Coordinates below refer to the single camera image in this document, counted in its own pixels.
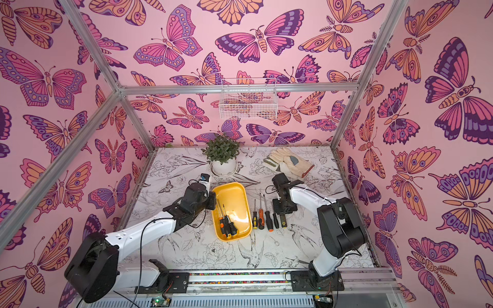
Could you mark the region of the large black yellow screwdriver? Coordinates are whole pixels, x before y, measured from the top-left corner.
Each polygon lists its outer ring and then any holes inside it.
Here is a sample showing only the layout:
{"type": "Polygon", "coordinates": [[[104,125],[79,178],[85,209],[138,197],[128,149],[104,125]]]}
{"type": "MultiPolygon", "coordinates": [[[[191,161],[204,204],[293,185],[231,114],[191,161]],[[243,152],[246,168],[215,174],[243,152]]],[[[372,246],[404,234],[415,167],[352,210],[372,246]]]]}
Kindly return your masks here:
{"type": "Polygon", "coordinates": [[[280,222],[281,222],[281,227],[282,228],[287,228],[288,227],[288,224],[287,224],[287,220],[286,220],[286,215],[285,214],[280,214],[279,215],[279,219],[280,219],[280,222]]]}

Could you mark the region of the orange handled screwdriver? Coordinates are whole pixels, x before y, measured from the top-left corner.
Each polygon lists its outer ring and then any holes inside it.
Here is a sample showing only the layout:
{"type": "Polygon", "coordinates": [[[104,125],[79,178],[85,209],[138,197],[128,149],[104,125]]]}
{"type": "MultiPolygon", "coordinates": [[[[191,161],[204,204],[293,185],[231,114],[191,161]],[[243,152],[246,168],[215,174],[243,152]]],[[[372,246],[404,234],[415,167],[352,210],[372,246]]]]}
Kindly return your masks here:
{"type": "Polygon", "coordinates": [[[268,231],[273,232],[273,220],[271,218],[270,211],[268,209],[267,198],[265,195],[263,195],[263,200],[264,200],[264,204],[266,207],[266,211],[265,211],[266,222],[265,223],[267,225],[268,231]]]}

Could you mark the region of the yellow plastic storage tray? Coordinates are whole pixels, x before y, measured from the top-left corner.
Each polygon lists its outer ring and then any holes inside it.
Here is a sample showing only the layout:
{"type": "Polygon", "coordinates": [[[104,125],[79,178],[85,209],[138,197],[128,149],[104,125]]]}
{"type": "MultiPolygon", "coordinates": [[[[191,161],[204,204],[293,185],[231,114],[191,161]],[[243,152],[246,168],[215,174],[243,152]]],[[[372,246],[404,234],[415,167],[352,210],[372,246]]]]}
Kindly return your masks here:
{"type": "Polygon", "coordinates": [[[238,230],[236,236],[225,238],[220,230],[219,213],[216,208],[212,212],[212,218],[217,238],[227,243],[248,237],[253,226],[245,187],[238,182],[231,182],[215,187],[213,192],[216,193],[216,199],[220,202],[223,215],[223,206],[225,206],[226,214],[238,230]]]}

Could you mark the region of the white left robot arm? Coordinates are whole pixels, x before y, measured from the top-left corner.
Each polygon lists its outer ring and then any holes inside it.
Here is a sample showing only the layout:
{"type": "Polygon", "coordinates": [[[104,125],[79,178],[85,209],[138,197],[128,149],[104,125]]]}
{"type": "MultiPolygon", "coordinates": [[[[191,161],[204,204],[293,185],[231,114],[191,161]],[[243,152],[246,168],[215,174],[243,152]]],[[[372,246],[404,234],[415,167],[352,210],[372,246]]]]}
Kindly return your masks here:
{"type": "Polygon", "coordinates": [[[110,234],[88,235],[65,269],[64,277],[88,304],[120,289],[133,288],[135,294],[166,291],[172,279],[163,263],[156,259],[140,260],[132,268],[123,264],[124,259],[141,252],[145,245],[190,226],[204,210],[214,210],[215,203],[216,195],[209,182],[193,182],[183,197],[153,217],[110,234]]]}

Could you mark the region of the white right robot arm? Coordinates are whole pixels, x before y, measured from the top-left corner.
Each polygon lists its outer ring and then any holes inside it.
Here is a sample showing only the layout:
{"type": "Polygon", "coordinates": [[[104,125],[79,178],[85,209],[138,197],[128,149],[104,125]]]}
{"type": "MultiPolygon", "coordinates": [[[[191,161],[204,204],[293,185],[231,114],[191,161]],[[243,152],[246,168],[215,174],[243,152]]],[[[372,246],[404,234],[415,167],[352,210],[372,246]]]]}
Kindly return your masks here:
{"type": "Polygon", "coordinates": [[[308,269],[290,273],[294,291],[322,292],[345,289],[339,267],[351,253],[358,254],[367,242],[365,226],[347,197],[335,199],[321,195],[300,180],[291,181],[279,173],[272,178],[278,198],[273,200],[276,214],[292,214],[301,206],[316,214],[323,248],[308,269]]]}

